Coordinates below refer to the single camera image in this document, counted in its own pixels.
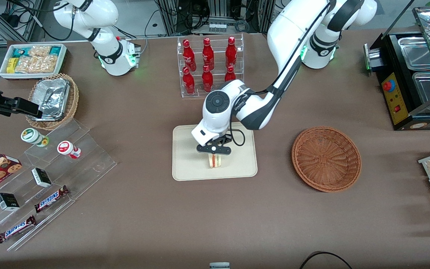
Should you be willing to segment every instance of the brown wicker basket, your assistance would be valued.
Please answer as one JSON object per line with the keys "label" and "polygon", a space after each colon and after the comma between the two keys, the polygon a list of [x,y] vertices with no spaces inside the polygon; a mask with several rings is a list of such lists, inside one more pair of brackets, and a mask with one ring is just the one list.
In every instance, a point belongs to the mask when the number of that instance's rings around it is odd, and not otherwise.
{"label": "brown wicker basket", "polygon": [[[77,85],[75,84],[74,80],[66,74],[52,75],[50,77],[43,78],[42,80],[55,80],[57,78],[64,78],[65,80],[68,80],[71,84],[71,88],[69,89],[69,97],[67,99],[67,105],[65,109],[65,116],[61,121],[33,121],[29,118],[29,116],[26,116],[26,120],[34,128],[51,131],[54,130],[56,127],[60,126],[65,121],[74,117],[75,111],[77,110],[77,102],[79,101],[79,89],[77,88]],[[36,85],[34,85],[31,93],[29,94],[29,100],[32,99],[34,89],[36,89]]]}
{"label": "brown wicker basket", "polygon": [[296,172],[309,186],[325,192],[344,191],[361,172],[361,156],[346,134],[327,126],[304,130],[292,148]]}

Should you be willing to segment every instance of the white jar with green label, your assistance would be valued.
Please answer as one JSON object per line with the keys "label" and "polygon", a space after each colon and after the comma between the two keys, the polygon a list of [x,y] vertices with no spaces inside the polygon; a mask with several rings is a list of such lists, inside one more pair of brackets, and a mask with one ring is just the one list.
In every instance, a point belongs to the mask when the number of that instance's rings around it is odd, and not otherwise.
{"label": "white jar with green label", "polygon": [[21,139],[24,142],[28,142],[38,147],[47,146],[49,144],[49,138],[44,134],[39,133],[34,128],[27,128],[21,133]]}

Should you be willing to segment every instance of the table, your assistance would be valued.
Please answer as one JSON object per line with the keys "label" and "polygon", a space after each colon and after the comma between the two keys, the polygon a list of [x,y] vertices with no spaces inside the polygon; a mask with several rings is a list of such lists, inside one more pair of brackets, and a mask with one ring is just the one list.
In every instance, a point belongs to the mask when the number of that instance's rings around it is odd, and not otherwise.
{"label": "table", "polygon": [[[196,124],[203,99],[182,99],[176,38],[150,39],[140,68],[112,77],[89,43],[67,43],[64,72],[80,90],[75,117],[119,164],[16,252],[0,245],[0,268],[297,268],[327,250],[354,268],[430,268],[430,185],[417,160],[430,131],[392,131],[362,45],[380,30],[346,31],[322,70],[302,67],[268,125],[255,132],[258,174],[177,182],[172,130]],[[245,35],[245,82],[262,90],[277,68],[264,36]],[[34,81],[1,79],[6,96],[27,97]],[[19,156],[28,126],[0,116],[0,153]],[[325,194],[297,176],[290,158],[302,130],[331,126],[363,159],[350,189]],[[319,268],[342,264],[318,257]]]}

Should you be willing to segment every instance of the red bottle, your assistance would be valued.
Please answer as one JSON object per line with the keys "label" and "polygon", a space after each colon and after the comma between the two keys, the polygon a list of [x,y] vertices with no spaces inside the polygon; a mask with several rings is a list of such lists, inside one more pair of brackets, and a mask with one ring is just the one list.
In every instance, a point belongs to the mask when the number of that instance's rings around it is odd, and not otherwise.
{"label": "red bottle", "polygon": [[235,47],[235,38],[232,36],[228,38],[228,46],[225,51],[225,65],[227,68],[230,65],[237,65],[237,47]]}
{"label": "red bottle", "polygon": [[190,42],[188,39],[184,39],[182,44],[184,44],[184,62],[192,72],[195,72],[195,70],[197,70],[197,65],[195,63],[195,53],[193,53],[193,49],[190,48]]}
{"label": "red bottle", "polygon": [[212,86],[214,84],[214,77],[210,72],[210,67],[208,65],[203,66],[202,80],[203,80],[203,90],[205,92],[211,92]]}
{"label": "red bottle", "polygon": [[225,74],[225,81],[236,80],[237,76],[233,73],[233,66],[230,65],[227,68],[227,73]]}
{"label": "red bottle", "polygon": [[210,70],[215,68],[214,49],[210,45],[210,38],[203,38],[203,64],[208,65]]}
{"label": "red bottle", "polygon": [[190,74],[190,70],[188,67],[184,67],[182,69],[182,72],[184,72],[184,76],[182,77],[182,80],[184,81],[184,87],[187,91],[188,95],[195,94],[195,81],[193,80],[193,76]]}

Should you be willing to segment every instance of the yogurt cup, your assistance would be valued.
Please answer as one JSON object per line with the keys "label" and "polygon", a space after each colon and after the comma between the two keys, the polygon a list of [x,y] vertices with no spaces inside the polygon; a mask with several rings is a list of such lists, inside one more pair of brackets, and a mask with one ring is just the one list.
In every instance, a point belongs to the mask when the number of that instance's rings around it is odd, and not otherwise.
{"label": "yogurt cup", "polygon": [[57,151],[62,155],[69,155],[73,159],[77,159],[81,156],[81,149],[77,148],[73,143],[69,141],[62,141],[57,147]]}
{"label": "yogurt cup", "polygon": [[21,139],[24,142],[31,143],[33,145],[37,145],[42,148],[49,144],[49,138],[41,133],[39,133],[34,128],[27,128],[21,133]]}

